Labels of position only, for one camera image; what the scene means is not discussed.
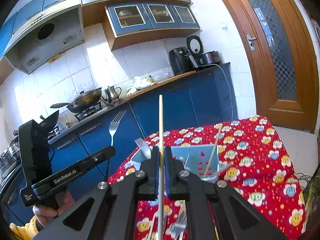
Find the wooden door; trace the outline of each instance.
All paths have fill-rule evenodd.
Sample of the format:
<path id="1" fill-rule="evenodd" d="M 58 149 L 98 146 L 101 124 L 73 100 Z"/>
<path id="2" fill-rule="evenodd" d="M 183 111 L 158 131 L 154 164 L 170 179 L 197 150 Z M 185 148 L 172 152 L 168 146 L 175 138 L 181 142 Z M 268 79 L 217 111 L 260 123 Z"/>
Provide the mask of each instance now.
<path id="1" fill-rule="evenodd" d="M 223 0 L 243 41 L 257 114 L 273 125 L 314 132 L 319 103 L 316 55 L 293 0 Z M 247 35 L 250 35 L 251 49 Z"/>

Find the wooden chopstick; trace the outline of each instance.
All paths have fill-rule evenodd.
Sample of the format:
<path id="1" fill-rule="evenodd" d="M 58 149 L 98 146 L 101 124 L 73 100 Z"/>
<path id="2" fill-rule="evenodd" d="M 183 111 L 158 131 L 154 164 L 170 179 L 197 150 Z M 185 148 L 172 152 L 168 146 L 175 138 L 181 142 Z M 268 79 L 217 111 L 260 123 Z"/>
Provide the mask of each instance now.
<path id="1" fill-rule="evenodd" d="M 163 100 L 159 95 L 159 208 L 158 240 L 163 240 L 163 198 L 164 198 L 164 138 L 163 138 Z"/>
<path id="2" fill-rule="evenodd" d="M 211 155 L 210 155 L 210 159 L 208 161 L 208 165 L 207 167 L 205 168 L 205 171 L 204 171 L 204 174 L 203 174 L 203 178 L 205 178 L 205 176 L 207 175 L 207 172 L 209 170 L 209 167 L 211 165 L 211 161 L 212 161 L 212 157 L 213 155 L 215 154 L 215 151 L 216 151 L 216 148 L 217 148 L 217 144 L 218 144 L 218 140 L 219 140 L 219 137 L 220 137 L 220 133 L 221 133 L 221 130 L 222 130 L 222 124 L 219 128 L 219 131 L 217 133 L 217 136 L 216 136 L 216 141 L 214 142 L 214 145 L 213 145 L 213 149 L 212 149 L 212 152 L 211 152 Z"/>

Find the red tablecloth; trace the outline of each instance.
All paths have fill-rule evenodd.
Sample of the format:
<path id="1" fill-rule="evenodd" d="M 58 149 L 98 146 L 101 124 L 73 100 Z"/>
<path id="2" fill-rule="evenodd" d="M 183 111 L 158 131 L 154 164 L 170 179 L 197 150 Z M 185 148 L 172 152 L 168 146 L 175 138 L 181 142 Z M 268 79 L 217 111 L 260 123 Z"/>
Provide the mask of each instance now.
<path id="1" fill-rule="evenodd" d="M 221 174 L 220 179 L 234 187 L 289 239 L 297 239 L 305 230 L 302 191 L 285 146 L 265 117 L 257 115 L 240 121 L 166 131 L 164 145 L 213 144 L 221 125 L 223 128 L 218 142 L 220 165 L 230 161 L 233 161 L 234 165 Z M 150 146 L 157 145 L 159 133 L 151 134 L 146 141 Z M 109 183 L 122 180 L 135 171 L 130 158 L 137 150 L 136 148 L 109 178 Z M 164 239 L 171 240 L 174 233 L 171 233 L 170 226 L 177 219 L 180 201 L 169 201 L 165 198 L 164 205 L 168 214 Z M 157 210 L 157 201 L 139 202 L 135 240 L 147 239 Z M 156 232 L 156 228 L 157 219 L 152 231 Z M 184 233 L 183 239 L 188 239 L 187 232 Z"/>

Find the wooden countertop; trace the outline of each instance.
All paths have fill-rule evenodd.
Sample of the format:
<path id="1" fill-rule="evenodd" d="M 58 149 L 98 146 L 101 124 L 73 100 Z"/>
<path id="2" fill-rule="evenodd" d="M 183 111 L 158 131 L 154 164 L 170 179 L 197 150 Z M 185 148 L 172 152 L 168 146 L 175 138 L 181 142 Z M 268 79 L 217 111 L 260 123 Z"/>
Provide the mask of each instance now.
<path id="1" fill-rule="evenodd" d="M 133 99 L 133 98 L 135 98 L 135 97 L 137 97 L 137 96 L 140 96 L 140 95 L 142 95 L 142 94 L 144 94 L 144 93 L 146 93 L 146 92 L 149 92 L 149 91 L 151 91 L 151 90 L 153 90 L 153 89 L 156 89 L 156 88 L 158 88 L 158 87 L 161 87 L 161 86 L 163 86 L 163 85 L 166 85 L 166 84 L 168 84 L 168 83 L 170 83 L 170 82 L 176 81 L 176 80 L 178 80 L 178 79 L 180 79 L 180 78 L 184 78 L 184 77 L 193 75 L 193 74 L 195 74 L 195 73 L 196 73 L 196 71 L 193 70 L 193 71 L 186 72 L 186 73 L 183 73 L 183 74 L 180 74 L 180 75 L 177 75 L 177 76 L 170 77 L 170 78 L 168 78 L 168 79 L 166 79 L 166 80 L 163 80 L 163 81 L 160 81 L 160 82 L 158 82 L 158 83 L 155 83 L 155 84 L 154 84 L 153 86 L 151 86 L 151 87 L 148 87 L 148 88 L 139 90 L 139 91 L 137 91 L 137 92 L 134 92 L 134 93 L 131 94 L 131 95 L 128 95 L 128 96 L 125 96 L 125 97 L 121 97 L 120 100 L 130 100 L 130 99 Z"/>

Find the pan handle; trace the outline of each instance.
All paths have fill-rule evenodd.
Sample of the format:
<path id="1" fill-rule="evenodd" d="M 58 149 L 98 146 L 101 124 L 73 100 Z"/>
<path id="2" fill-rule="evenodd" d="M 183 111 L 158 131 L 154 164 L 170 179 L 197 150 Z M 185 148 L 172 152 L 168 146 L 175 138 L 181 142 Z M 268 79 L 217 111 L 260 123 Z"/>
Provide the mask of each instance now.
<path id="1" fill-rule="evenodd" d="M 59 104 L 54 104 L 52 106 L 50 106 L 50 108 L 61 108 L 63 106 L 68 106 L 71 105 L 70 103 L 59 103 Z"/>

